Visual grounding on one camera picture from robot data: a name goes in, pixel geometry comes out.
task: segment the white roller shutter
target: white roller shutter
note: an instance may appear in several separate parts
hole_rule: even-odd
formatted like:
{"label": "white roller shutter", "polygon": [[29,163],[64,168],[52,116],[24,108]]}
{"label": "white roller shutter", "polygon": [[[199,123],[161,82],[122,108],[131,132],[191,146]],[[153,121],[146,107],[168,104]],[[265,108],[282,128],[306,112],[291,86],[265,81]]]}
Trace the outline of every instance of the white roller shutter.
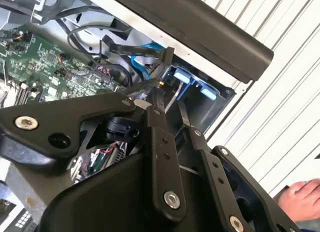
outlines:
{"label": "white roller shutter", "polygon": [[228,147],[271,195],[316,177],[306,168],[320,154],[320,0],[203,1],[275,53],[209,145]]}

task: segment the green circuit board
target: green circuit board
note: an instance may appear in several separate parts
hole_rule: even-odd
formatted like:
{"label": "green circuit board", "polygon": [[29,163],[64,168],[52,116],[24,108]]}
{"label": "green circuit board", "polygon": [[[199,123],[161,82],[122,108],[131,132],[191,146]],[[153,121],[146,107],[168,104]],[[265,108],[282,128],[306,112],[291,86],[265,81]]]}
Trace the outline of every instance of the green circuit board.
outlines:
{"label": "green circuit board", "polygon": [[37,101],[51,101],[65,98],[95,95],[99,89],[117,91],[121,86],[111,78],[92,73],[93,69],[79,60],[70,57],[64,65],[74,74],[67,73],[58,61],[64,52],[39,36],[23,29],[0,31],[0,37],[23,34],[25,38],[0,40],[0,73],[7,65],[10,79],[24,83],[33,91],[38,91]]}

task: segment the black mount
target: black mount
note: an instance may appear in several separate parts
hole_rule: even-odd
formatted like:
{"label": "black mount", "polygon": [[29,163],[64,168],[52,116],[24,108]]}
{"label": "black mount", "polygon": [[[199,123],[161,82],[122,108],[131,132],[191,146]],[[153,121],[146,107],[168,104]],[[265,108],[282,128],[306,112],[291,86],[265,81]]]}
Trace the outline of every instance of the black mount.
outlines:
{"label": "black mount", "polygon": [[[161,91],[147,100],[146,110],[120,93],[0,110],[0,155],[38,173],[63,174],[74,157],[115,140],[142,145],[60,193],[40,232],[300,231],[228,149],[209,149],[182,103],[172,134]],[[21,116],[38,125],[17,124]]]}

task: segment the gray surface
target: gray surface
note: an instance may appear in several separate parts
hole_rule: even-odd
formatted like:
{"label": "gray surface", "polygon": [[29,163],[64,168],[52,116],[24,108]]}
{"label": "gray surface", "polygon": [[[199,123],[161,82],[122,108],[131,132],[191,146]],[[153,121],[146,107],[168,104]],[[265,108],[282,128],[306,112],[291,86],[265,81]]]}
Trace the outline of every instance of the gray surface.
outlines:
{"label": "gray surface", "polygon": [[298,222],[296,224],[300,229],[311,230],[315,232],[320,232],[320,219],[313,220],[313,221],[303,221]]}
{"label": "gray surface", "polygon": [[49,177],[11,163],[6,184],[38,223],[48,204],[62,191],[72,186],[70,173]]}

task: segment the black plastic cover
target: black plastic cover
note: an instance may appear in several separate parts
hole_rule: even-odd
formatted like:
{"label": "black plastic cover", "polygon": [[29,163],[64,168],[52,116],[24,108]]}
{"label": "black plastic cover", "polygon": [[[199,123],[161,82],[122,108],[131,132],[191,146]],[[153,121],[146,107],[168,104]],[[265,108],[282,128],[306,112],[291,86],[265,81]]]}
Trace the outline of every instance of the black plastic cover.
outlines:
{"label": "black plastic cover", "polygon": [[227,73],[257,81],[274,53],[201,0],[117,0]]}

